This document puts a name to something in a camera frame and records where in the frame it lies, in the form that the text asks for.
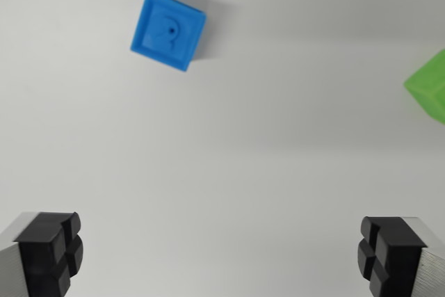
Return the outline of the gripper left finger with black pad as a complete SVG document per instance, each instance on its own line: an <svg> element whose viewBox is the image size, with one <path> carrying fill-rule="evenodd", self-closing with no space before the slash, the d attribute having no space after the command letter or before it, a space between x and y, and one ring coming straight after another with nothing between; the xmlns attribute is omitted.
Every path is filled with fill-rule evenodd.
<svg viewBox="0 0 445 297"><path fill-rule="evenodd" d="M65 296L83 261L76 212L23 212L1 232L1 295Z"/></svg>

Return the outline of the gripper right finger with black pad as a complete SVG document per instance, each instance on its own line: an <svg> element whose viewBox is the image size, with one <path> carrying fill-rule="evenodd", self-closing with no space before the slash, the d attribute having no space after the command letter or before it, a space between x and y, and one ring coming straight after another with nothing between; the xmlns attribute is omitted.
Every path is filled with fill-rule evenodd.
<svg viewBox="0 0 445 297"><path fill-rule="evenodd" d="M443 296L444 242L417 217L362 219L357 249L373 296Z"/></svg>

